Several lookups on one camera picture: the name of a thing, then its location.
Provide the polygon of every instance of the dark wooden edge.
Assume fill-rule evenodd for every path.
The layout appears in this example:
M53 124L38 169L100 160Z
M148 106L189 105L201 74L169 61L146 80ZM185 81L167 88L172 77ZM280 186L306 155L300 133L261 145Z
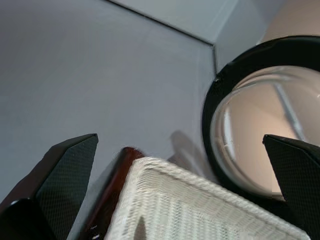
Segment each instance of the dark wooden edge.
M59 162L67 149L81 143L91 137L98 137L97 134L87 134L68 139L57 145L52 146L44 155L43 159L31 170L31 172L20 180L11 192L0 204L0 214L11 205L12 202L22 199L32 199L42 183L51 173L52 169Z
M132 147L125 147L121 150L78 239L91 240L96 239L97 236L99 236L98 239L102 239L105 236L129 169L134 160L143 157L142 152Z

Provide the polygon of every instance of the wicker texture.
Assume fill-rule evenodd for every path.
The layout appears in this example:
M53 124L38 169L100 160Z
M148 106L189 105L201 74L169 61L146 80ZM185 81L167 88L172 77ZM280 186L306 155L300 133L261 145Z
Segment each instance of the wicker texture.
M164 160L132 165L106 240L310 239L299 228Z

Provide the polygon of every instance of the black plastic piece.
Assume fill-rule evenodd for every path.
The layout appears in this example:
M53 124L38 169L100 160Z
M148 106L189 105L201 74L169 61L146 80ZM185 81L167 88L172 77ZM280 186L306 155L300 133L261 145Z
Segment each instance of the black plastic piece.
M86 195L96 134L61 142L0 204L0 239L65 240Z
M263 143L289 207L307 234L320 239L320 148L275 135Z

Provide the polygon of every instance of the carbon fiber texture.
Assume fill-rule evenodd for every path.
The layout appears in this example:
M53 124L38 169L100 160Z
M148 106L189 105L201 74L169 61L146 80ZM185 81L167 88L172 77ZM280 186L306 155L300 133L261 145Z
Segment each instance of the carbon fiber texture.
M308 235L320 239L320 148L274 135L263 143L289 207Z
M87 192L98 138L90 137L66 150L36 193L57 240L65 240Z

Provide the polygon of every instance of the white wicker basket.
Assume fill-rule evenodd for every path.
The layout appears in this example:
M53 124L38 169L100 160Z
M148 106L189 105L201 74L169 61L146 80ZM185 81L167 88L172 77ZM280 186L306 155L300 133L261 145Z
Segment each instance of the white wicker basket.
M165 160L136 160L106 240L310 239L259 206Z

